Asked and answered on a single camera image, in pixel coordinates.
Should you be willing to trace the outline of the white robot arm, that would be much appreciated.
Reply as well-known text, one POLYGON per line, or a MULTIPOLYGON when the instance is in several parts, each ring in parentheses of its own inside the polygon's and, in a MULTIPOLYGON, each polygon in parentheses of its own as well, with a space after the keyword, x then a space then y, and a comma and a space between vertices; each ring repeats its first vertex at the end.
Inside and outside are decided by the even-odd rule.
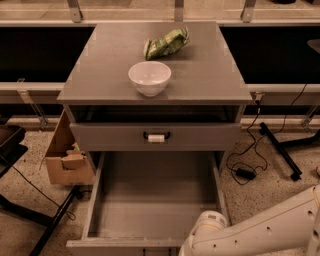
POLYGON ((320 256, 319 185, 233 226, 216 211, 203 212, 179 256, 257 256, 296 247, 320 256))

